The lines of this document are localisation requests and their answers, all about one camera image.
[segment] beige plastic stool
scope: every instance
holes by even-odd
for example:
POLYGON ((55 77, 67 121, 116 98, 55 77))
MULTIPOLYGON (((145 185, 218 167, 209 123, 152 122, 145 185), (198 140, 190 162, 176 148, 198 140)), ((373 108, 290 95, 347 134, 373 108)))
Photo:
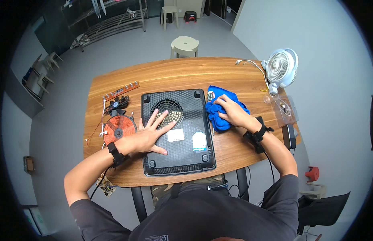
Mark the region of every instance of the beige plastic stool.
POLYGON ((180 57, 180 54, 189 57, 197 57, 199 43, 200 42, 194 38, 188 36, 179 36, 171 43, 170 58, 174 58, 174 52, 177 53, 177 58, 180 57))
POLYGON ((52 64, 56 65, 58 69, 60 69, 58 63, 54 60, 55 56, 63 61, 63 59, 59 55, 57 55, 55 52, 52 52, 50 55, 44 58, 44 67, 47 70, 52 69, 55 72, 54 68, 52 67, 52 64))
POLYGON ((174 18, 174 14, 176 14, 176 23, 178 28, 178 10, 175 6, 164 6, 162 7, 161 12, 161 24, 164 25, 164 31, 166 31, 166 14, 172 13, 172 18, 174 18))
POLYGON ((316 184, 316 183, 313 183, 313 182, 309 182, 307 184, 312 185, 312 186, 318 186, 320 188, 317 191, 300 191, 300 193, 303 193, 303 194, 306 194, 306 195, 309 195, 309 196, 313 196, 313 197, 315 197, 315 199, 322 199, 326 196, 326 185, 316 184))
POLYGON ((36 81, 36 83, 40 86, 40 88, 43 89, 44 92, 46 92, 47 94, 49 94, 50 92, 48 92, 48 90, 46 90, 46 88, 44 88, 43 86, 43 81, 50 81, 52 84, 54 84, 53 80, 48 78, 47 76, 45 76, 45 74, 40 74, 39 75, 39 78, 38 80, 36 81))

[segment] black chair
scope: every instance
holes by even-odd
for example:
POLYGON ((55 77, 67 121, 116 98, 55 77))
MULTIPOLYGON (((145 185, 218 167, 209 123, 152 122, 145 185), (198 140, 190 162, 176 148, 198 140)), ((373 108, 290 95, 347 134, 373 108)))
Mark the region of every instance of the black chair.
POLYGON ((330 226, 335 224, 347 202, 350 192, 345 195, 310 199, 303 195, 299 200, 299 227, 298 234, 303 234, 305 226, 330 226))
MULTIPOLYGON (((249 202, 246 168, 237 169, 236 174, 240 197, 249 202)), ((131 187, 131 191, 139 222, 142 223, 147 218, 147 212, 141 187, 131 187)))

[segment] plastic container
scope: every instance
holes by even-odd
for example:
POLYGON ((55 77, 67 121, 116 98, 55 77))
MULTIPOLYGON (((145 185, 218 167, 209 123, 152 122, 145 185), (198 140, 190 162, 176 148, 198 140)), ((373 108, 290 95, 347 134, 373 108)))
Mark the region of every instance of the plastic container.
POLYGON ((295 103, 291 96, 283 95, 275 100, 275 116, 279 127, 294 124, 299 120, 295 103))

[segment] camouflage pants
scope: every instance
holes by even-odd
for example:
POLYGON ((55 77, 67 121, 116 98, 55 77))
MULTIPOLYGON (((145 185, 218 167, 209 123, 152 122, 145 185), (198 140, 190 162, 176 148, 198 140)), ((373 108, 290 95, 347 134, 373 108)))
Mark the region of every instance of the camouflage pants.
MULTIPOLYGON (((193 181, 182 182, 181 186, 193 184, 193 183, 205 183, 205 184, 216 184, 216 185, 223 185, 224 184, 224 175, 216 175, 212 177, 197 179, 193 181)), ((152 195, 153 195, 153 205, 157 204, 157 201, 165 194, 171 191, 171 187, 174 184, 165 184, 159 186, 151 186, 152 195)))

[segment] metal shelf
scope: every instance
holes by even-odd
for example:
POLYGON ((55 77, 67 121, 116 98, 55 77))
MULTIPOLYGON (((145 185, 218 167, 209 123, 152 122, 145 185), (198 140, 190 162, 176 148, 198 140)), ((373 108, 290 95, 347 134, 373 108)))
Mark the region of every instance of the metal shelf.
MULTIPOLYGON (((142 10, 143 16, 145 16, 146 13, 147 8, 142 10)), ((140 27, 143 27, 145 31, 145 26, 143 26, 143 23, 141 23, 143 21, 142 18, 141 12, 138 11, 135 19, 130 19, 128 13, 109 18, 90 27, 79 40, 79 43, 81 46, 84 46, 83 44, 85 41, 89 39, 90 42, 86 44, 89 45, 114 34, 140 27)))
MULTIPOLYGON (((109 0, 107 2, 104 2, 104 5, 105 5, 105 8, 107 8, 107 7, 111 7, 115 4, 125 2, 125 1, 127 1, 127 0, 120 0, 120 1, 109 0)), ((145 0, 145 8, 142 8, 141 0, 138 0, 138 2, 139 2, 140 9, 136 10, 137 14, 136 14, 135 19, 131 19, 128 15, 128 12, 125 12, 124 14, 108 18, 108 19, 106 19, 102 22, 99 22, 99 23, 95 24, 94 26, 91 26, 91 27, 89 27, 86 18, 95 13, 93 8, 84 12, 84 13, 82 13, 72 24, 68 24, 68 22, 67 22, 67 20, 64 16, 64 13, 63 13, 64 7, 61 7, 61 11, 62 11, 64 20, 67 23, 68 29, 70 31, 71 31, 71 27, 73 25, 79 23, 82 20, 86 21, 88 29, 86 30, 86 32, 84 32, 82 38, 79 41, 76 39, 76 36, 71 32, 74 40, 76 41, 79 48, 83 52, 83 48, 82 48, 83 46, 87 46, 87 45, 92 44, 92 43, 94 43, 98 40, 107 38, 107 37, 112 36, 114 34, 118 34, 118 33, 128 31, 128 30, 131 30, 131 29, 136 29, 136 28, 139 28, 139 27, 142 27, 144 29, 144 32, 145 32, 146 31, 145 23, 144 23, 145 15, 146 15, 147 18, 149 18, 149 15, 148 15, 148 12, 147 12, 147 0, 145 0)))

